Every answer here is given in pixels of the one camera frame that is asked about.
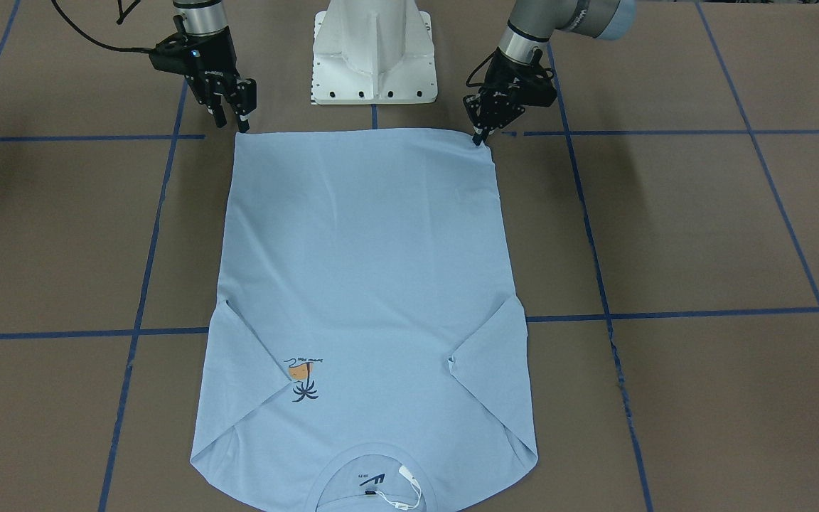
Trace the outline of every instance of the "orange graphic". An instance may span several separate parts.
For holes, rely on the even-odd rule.
[[[315,381],[310,380],[311,378],[311,371],[315,367],[315,363],[311,361],[305,361],[302,359],[287,359],[284,363],[289,363],[289,376],[292,377],[294,381],[298,381],[296,383],[296,387],[293,388],[293,393],[296,393],[298,396],[297,399],[293,400],[293,402],[301,402],[308,398],[309,400],[315,400],[318,398],[318,390],[315,389]]]

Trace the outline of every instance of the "printed graphic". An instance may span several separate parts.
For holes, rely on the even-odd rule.
[[[318,398],[318,390],[315,389],[315,381],[311,379],[311,371],[315,363],[323,362],[323,359],[306,359],[305,357],[293,357],[284,361],[289,364],[289,376],[296,381],[293,393],[296,393],[298,398],[293,402],[301,402],[306,398],[309,400]]]
[[[378,474],[378,476],[373,476],[373,477],[371,477],[371,479],[368,479],[365,482],[362,482],[358,486],[361,487],[361,486],[364,486],[366,484],[374,484],[374,485],[383,484],[384,483],[384,475],[385,475],[385,473],[381,473],[381,474]],[[360,477],[360,479],[364,479],[367,476],[368,476],[367,474],[360,474],[360,476],[358,476],[358,477]]]

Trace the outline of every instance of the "neckline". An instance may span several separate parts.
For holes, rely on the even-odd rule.
[[[416,480],[419,480],[419,486],[422,487],[422,495],[425,496],[426,509],[439,510],[435,491],[432,488],[432,480],[429,480],[425,471],[410,454],[393,444],[365,443],[357,444],[331,458],[331,462],[329,462],[315,478],[315,483],[312,484],[308,496],[306,496],[305,505],[303,506],[304,512],[316,512],[318,502],[321,500],[321,494],[324,492],[325,487],[328,486],[328,482],[331,482],[334,474],[351,460],[363,456],[384,456],[400,461],[403,466],[406,466],[410,472],[413,473]]]

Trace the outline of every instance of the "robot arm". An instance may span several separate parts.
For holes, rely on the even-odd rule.
[[[236,69],[236,50],[221,0],[173,0],[176,33],[149,53],[158,71],[185,75],[199,104],[208,107],[217,127],[227,124],[221,98],[236,114],[238,130],[248,130],[257,106],[257,86]]]
[[[617,39],[631,27],[633,0],[517,0],[498,48],[467,79],[478,93],[464,98],[478,146],[508,126],[526,108],[549,107],[557,92],[555,73],[540,61],[555,30],[598,39]],[[486,64],[485,79],[472,77]]]

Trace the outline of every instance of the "black cable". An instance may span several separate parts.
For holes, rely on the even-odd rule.
[[[488,54],[487,58],[485,58],[485,60],[484,60],[484,61],[480,62],[480,65],[477,65],[476,69],[473,69],[473,70],[472,70],[472,73],[471,73],[471,74],[469,74],[469,77],[467,78],[467,81],[466,81],[466,85],[467,85],[467,87],[482,87],[482,85],[485,85],[485,82],[478,82],[478,83],[475,83],[475,84],[471,84],[471,83],[469,83],[469,81],[471,81],[471,80],[472,80],[472,78],[474,77],[474,75],[475,75],[476,73],[478,73],[478,71],[479,71],[479,70],[480,70],[480,69],[481,69],[481,68],[482,68],[484,65],[488,64],[488,62],[489,62],[489,61],[490,61],[492,58],[494,58],[494,56],[495,56],[495,52],[491,52],[491,54]]]
[[[128,6],[128,9],[123,9],[122,8],[122,0],[118,0],[118,3],[119,3],[119,19],[116,20],[116,25],[122,25],[122,22],[124,22],[124,19],[128,17],[128,14],[131,13],[131,10],[134,9],[134,7],[137,7],[137,4],[141,3],[141,0],[134,0],[134,2],[131,3],[131,6]]]
[[[64,19],[65,22],[68,23],[69,26],[71,26],[72,28],[75,29],[75,32],[80,33],[81,36],[84,36],[84,39],[87,39],[91,43],[94,43],[95,45],[100,46],[100,48],[104,48],[104,49],[107,49],[107,50],[112,50],[114,52],[123,52],[123,53],[139,53],[139,54],[153,53],[154,50],[150,49],[150,48],[118,48],[118,46],[105,45],[105,43],[101,43],[101,42],[97,41],[97,39],[91,38],[91,36],[88,36],[84,31],[81,30],[80,27],[75,25],[75,22],[73,22],[68,17],[68,15],[65,14],[65,11],[62,10],[62,7],[59,7],[59,3],[56,2],[56,0],[52,0],[52,1],[53,1],[53,6],[55,7],[56,12],[59,13],[59,16],[62,16],[62,19]]]

